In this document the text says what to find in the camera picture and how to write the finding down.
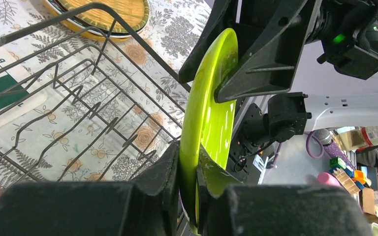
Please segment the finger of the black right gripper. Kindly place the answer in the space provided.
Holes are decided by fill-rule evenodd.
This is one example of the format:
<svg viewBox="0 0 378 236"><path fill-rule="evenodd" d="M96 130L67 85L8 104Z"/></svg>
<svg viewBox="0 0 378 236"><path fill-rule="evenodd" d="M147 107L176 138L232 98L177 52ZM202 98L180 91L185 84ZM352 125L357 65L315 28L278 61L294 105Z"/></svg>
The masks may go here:
<svg viewBox="0 0 378 236"><path fill-rule="evenodd" d="M278 1L266 27L216 88L215 100L288 92L320 6L319 0Z"/></svg>
<svg viewBox="0 0 378 236"><path fill-rule="evenodd" d="M178 73L178 82L185 84L194 80L198 67L208 48L216 37L226 28L235 24L237 11L236 0L216 0L212 7L208 21L192 49L190 55Z"/></svg>

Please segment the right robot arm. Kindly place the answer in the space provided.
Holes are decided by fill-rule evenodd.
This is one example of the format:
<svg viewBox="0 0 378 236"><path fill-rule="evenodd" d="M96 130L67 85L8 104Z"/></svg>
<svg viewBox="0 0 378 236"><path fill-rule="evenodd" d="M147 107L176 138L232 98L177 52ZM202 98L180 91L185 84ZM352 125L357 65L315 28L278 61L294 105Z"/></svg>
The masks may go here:
<svg viewBox="0 0 378 236"><path fill-rule="evenodd" d="M217 0L205 28L178 73L193 81L202 58L225 30L236 34L235 66L226 66L212 88L219 105L244 100L236 119L226 170L243 180L261 149L294 135L342 126L378 125L378 93L352 87L337 95L291 92L306 44L319 41L318 64L347 77L378 73L378 0Z"/></svg>

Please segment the yellow dotted plate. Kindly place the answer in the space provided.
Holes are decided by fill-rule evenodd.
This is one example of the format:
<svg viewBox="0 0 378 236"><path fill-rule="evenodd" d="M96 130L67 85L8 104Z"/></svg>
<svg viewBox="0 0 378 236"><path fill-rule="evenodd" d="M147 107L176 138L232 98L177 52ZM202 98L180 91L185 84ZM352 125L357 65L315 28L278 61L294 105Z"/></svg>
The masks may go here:
<svg viewBox="0 0 378 236"><path fill-rule="evenodd" d="M54 0L42 0L43 6L53 15L53 16L59 16L64 13L64 10L62 10L57 3ZM67 27L69 30L73 32L79 32L85 27L82 25L79 25L77 23L74 23L73 19L68 18L66 20L62 20L61 24ZM93 41L102 42L105 40L105 37L101 35L97 35L94 33L91 33L89 30L84 31L81 33L81 35L87 39L91 39Z"/></svg>

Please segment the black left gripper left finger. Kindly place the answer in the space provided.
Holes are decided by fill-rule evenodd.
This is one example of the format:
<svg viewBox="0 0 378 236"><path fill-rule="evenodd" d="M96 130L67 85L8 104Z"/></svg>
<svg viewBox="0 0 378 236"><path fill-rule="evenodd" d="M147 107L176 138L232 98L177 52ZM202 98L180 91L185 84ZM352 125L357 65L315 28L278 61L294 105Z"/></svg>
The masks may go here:
<svg viewBox="0 0 378 236"><path fill-rule="evenodd" d="M130 181L16 184L0 196L0 236L174 236L179 147Z"/></svg>

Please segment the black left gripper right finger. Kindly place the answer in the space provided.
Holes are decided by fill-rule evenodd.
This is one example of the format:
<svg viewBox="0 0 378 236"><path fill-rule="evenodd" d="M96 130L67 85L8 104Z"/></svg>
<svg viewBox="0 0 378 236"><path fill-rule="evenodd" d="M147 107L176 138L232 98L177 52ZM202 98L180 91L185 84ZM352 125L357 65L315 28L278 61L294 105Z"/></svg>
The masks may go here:
<svg viewBox="0 0 378 236"><path fill-rule="evenodd" d="M199 152L197 230L203 236L370 236L356 200L329 185L242 184Z"/></svg>

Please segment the lime green plate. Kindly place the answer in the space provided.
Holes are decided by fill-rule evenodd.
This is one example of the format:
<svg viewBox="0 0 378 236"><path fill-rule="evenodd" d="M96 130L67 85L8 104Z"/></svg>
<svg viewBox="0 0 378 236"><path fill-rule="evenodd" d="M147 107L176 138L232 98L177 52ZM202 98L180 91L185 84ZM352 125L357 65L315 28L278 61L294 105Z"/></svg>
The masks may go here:
<svg viewBox="0 0 378 236"><path fill-rule="evenodd" d="M238 63L236 32L227 28L212 42L195 73L182 126L179 153L179 189L189 226L199 234L196 167L204 148L225 169L230 149L236 101L217 103L214 91Z"/></svg>

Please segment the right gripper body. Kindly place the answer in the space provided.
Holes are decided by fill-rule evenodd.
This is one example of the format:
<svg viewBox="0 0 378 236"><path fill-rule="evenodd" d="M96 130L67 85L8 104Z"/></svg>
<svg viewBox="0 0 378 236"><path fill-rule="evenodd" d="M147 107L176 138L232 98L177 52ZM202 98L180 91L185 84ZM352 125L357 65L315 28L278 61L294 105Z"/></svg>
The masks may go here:
<svg viewBox="0 0 378 236"><path fill-rule="evenodd" d="M371 10L370 0L324 0L306 44L333 39L339 34L356 36Z"/></svg>

